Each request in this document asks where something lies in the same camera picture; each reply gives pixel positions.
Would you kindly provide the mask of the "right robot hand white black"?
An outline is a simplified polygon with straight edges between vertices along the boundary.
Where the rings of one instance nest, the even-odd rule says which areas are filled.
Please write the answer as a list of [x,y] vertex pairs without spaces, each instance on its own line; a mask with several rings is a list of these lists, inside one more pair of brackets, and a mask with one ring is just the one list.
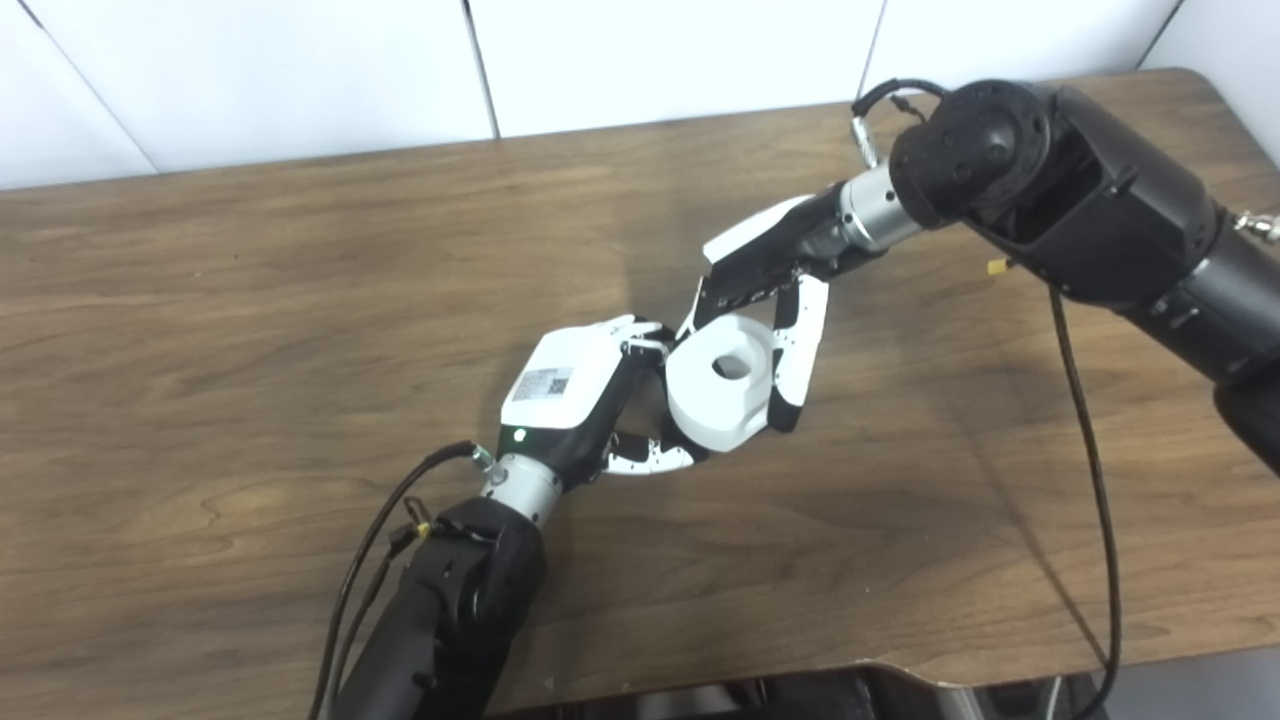
[[827,265],[847,247],[841,236],[844,187],[778,202],[704,243],[710,269],[676,332],[684,342],[721,316],[774,300],[765,424],[781,433],[796,429],[806,404],[826,332]]

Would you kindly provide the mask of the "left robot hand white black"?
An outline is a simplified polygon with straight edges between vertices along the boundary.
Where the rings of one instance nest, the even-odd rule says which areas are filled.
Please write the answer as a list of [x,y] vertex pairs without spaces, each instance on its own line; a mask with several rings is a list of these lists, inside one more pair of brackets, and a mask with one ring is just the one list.
[[549,468],[564,492],[600,474],[653,475],[691,468],[710,451],[667,423],[655,437],[617,423],[641,377],[666,378],[675,332],[626,314],[544,334],[500,406],[497,456]]

